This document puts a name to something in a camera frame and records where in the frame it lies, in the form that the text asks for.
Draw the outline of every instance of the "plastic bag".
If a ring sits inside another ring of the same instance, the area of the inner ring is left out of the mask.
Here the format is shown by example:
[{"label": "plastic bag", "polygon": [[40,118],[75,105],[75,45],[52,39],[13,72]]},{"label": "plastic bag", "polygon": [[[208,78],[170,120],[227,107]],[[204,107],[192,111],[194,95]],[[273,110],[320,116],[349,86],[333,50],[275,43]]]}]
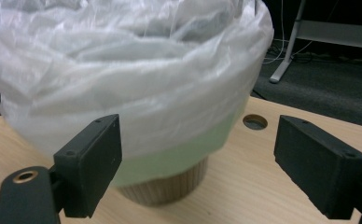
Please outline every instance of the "plastic bag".
[{"label": "plastic bag", "polygon": [[271,41],[260,0],[0,0],[0,113],[49,155],[119,114],[147,155],[234,113]]}]

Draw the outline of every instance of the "screw hole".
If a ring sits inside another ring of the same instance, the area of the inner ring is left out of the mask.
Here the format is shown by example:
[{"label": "screw hole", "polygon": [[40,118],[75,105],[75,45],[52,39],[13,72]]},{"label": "screw hole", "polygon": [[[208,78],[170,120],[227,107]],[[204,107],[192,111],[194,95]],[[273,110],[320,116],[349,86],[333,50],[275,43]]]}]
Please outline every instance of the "screw hole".
[{"label": "screw hole", "polygon": [[26,171],[15,176],[15,178],[13,178],[13,182],[16,184],[22,184],[25,182],[29,182],[30,180],[34,179],[36,176],[38,176],[37,171]]},{"label": "screw hole", "polygon": [[74,156],[74,155],[76,155],[76,153],[75,153],[74,151],[67,151],[65,154],[66,154],[67,156]]},{"label": "screw hole", "polygon": [[351,153],[351,152],[346,152],[346,156],[348,156],[348,157],[355,157],[355,154],[354,154],[354,153]]},{"label": "screw hole", "polygon": [[245,127],[252,130],[262,130],[268,127],[268,121],[260,115],[250,114],[243,118]]}]

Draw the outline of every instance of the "table surface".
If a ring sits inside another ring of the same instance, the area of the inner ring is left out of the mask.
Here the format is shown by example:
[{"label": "table surface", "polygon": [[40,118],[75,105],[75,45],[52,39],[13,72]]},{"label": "table surface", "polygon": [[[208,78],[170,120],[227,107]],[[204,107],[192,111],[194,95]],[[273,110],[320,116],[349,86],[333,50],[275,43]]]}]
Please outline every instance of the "table surface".
[{"label": "table surface", "polygon": [[[244,112],[258,114],[268,127],[253,131],[240,117],[226,145],[210,156],[207,175],[187,198],[162,207],[144,207],[108,189],[92,219],[66,218],[62,223],[358,223],[328,220],[274,161],[279,116],[306,119],[362,151],[362,127],[284,105],[250,98]],[[0,117],[0,184],[28,166],[50,167],[52,161],[14,133]]]}]

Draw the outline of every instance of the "cable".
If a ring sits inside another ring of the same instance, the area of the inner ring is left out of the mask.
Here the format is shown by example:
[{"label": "cable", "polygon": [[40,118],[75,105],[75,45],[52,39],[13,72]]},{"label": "cable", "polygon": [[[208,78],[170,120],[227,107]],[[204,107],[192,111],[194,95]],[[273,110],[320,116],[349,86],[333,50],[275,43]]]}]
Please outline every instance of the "cable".
[{"label": "cable", "polygon": [[289,40],[282,40],[282,39],[276,39],[276,38],[274,38],[273,40],[289,42]]},{"label": "cable", "polygon": [[283,37],[283,41],[282,41],[282,47],[281,47],[281,50],[280,50],[280,53],[277,55],[277,57],[275,59],[271,59],[271,61],[269,62],[266,62],[266,63],[262,63],[262,64],[268,64],[268,63],[272,63],[276,60],[278,60],[278,58],[280,58],[281,54],[283,53],[283,50],[284,50],[284,43],[285,43],[285,36],[284,36],[284,22],[283,22],[283,0],[281,0],[281,15],[280,15],[280,20],[281,20],[281,32],[282,32],[282,37]]},{"label": "cable", "polygon": [[332,14],[333,14],[333,12],[335,11],[335,8],[336,8],[336,6],[338,5],[338,3],[339,3],[339,0],[336,1],[335,5],[333,5],[333,8],[332,8],[332,10],[331,10],[330,13],[329,13],[329,16],[328,16],[328,18],[327,18],[327,21],[329,21],[329,20],[332,18]]},{"label": "cable", "polygon": [[309,47],[309,45],[311,45],[313,43],[313,41],[310,41],[305,47],[303,47],[302,49],[298,50],[296,53],[293,53],[292,56],[295,56],[297,54],[299,54],[301,51],[303,51],[304,49],[306,49],[307,47]]}]

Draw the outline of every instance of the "metal stand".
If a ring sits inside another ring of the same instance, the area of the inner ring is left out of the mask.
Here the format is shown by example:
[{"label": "metal stand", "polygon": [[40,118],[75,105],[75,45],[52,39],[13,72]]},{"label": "metal stand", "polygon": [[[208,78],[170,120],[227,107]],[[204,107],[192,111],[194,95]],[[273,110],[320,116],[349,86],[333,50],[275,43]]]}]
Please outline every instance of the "metal stand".
[{"label": "metal stand", "polygon": [[271,83],[278,83],[285,70],[291,64],[292,49],[297,38],[362,48],[361,25],[303,21],[301,17],[305,4],[306,0],[301,0],[298,15],[292,28],[291,37],[289,38],[285,58],[270,77],[269,81]]}]

